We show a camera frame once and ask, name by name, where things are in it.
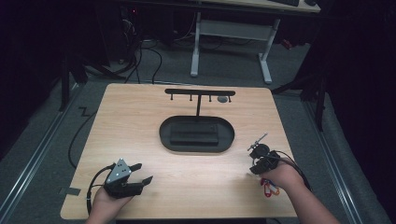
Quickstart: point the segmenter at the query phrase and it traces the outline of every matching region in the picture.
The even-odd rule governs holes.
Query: white desk frame
[[[272,26],[262,26],[228,21],[201,20],[201,13],[198,12],[197,14],[195,45],[191,63],[192,77],[198,76],[200,35],[217,35],[266,41],[265,49],[262,53],[259,54],[259,61],[260,65],[262,66],[262,75],[264,76],[264,82],[267,84],[272,83],[270,71],[267,64],[267,57],[274,42],[280,19],[276,19]]]
[[[232,4],[232,5],[241,5],[241,6],[243,5],[248,7],[268,7],[279,10],[290,10],[290,11],[299,11],[306,13],[320,12],[320,7],[318,6],[311,7],[307,5],[303,0],[300,0],[300,4],[298,7],[291,7],[275,2],[265,2],[264,4],[263,0],[244,0],[244,1],[203,0],[203,1],[198,1],[198,4],[202,4],[202,2]],[[201,20],[201,13],[197,13],[195,45],[192,54],[192,62],[191,62],[191,76],[192,77],[198,76],[200,35],[216,35],[216,36],[224,36],[224,37],[232,37],[232,38],[244,38],[244,39],[266,41],[265,48],[263,49],[262,53],[259,53],[259,62],[260,65],[262,66],[262,75],[264,77],[264,82],[266,84],[271,84],[272,79],[268,69],[267,57],[268,57],[268,53],[270,52],[271,46],[274,42],[274,38],[279,23],[280,23],[280,19],[276,19],[273,25],[268,25],[268,26],[227,22],[227,21],[209,21],[209,20]]]

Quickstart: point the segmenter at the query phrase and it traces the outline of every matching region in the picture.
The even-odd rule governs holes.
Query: handheld controller
[[[123,159],[120,159],[106,178],[104,189],[107,194],[116,199],[140,195],[143,187],[151,182],[152,176],[140,183],[128,183],[128,178],[133,171],[139,170],[141,167],[142,163],[128,166]]]
[[[254,160],[258,160],[256,164],[250,167],[251,173],[260,175],[277,167],[280,156],[275,151],[270,151],[270,148],[265,144],[258,144],[253,148],[249,156]]]

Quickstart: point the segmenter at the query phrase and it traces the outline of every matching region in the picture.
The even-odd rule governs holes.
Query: gray floor
[[[263,82],[257,54],[241,50],[256,49],[258,45],[259,43],[249,42],[239,47],[228,43],[227,46],[222,45],[217,49],[211,49],[216,47],[216,44],[203,45],[200,74],[192,78],[189,75],[191,45],[174,45],[170,48],[156,45],[154,42],[145,43],[145,47],[152,46],[152,49],[162,56],[162,64],[155,77],[157,84],[185,83],[269,89],[292,81],[309,50],[308,45],[291,50],[274,45],[268,58],[274,82],[272,85],[266,85]],[[142,82],[150,82],[160,65],[160,57],[151,50],[142,52],[138,74]],[[115,64],[112,69],[117,69],[118,66],[120,65]],[[106,77],[90,76],[85,86],[74,88],[73,103],[64,113],[58,112],[61,88],[57,85],[46,103],[34,113],[18,142],[0,162],[0,215],[3,216],[0,219],[1,223],[84,222],[63,220],[60,217],[65,197],[60,191],[61,188],[69,186],[75,171],[67,159],[67,151],[78,128],[87,119],[82,116],[81,107],[87,108],[86,114],[94,112],[100,104],[106,85],[112,82],[116,81]],[[130,83],[136,82],[137,77],[133,74]],[[314,193],[341,223],[390,223],[350,152],[332,111],[331,99],[326,98],[324,132],[319,133],[312,122],[311,105],[314,103],[301,102],[298,91],[286,91],[275,95],[274,98],[295,160],[304,170]],[[60,121],[60,125],[51,126],[55,121]],[[71,147],[74,163],[78,163],[92,123],[93,119],[83,126]],[[280,218],[279,221],[299,223],[297,218]]]

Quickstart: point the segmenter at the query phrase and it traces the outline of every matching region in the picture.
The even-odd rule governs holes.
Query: black horizontal bar
[[[185,89],[166,89],[167,94],[180,95],[217,95],[217,96],[234,96],[235,91],[207,91],[207,90],[185,90]]]

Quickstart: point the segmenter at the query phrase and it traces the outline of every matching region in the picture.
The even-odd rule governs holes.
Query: wood grain
[[[202,98],[201,115],[227,119],[234,127],[231,147],[219,154],[181,153],[165,148],[159,136],[164,120],[175,115],[195,115],[197,98],[165,94],[166,88],[235,91],[231,103],[217,97]],[[93,176],[124,158],[128,165],[143,163],[130,182],[154,175],[142,195],[136,196],[119,219],[295,217],[287,194],[266,198],[259,178],[249,171],[247,148],[264,133],[262,142],[292,157],[271,92],[264,88],[110,84],[84,147],[61,216],[88,216],[85,196]],[[101,184],[107,173],[96,183]]]

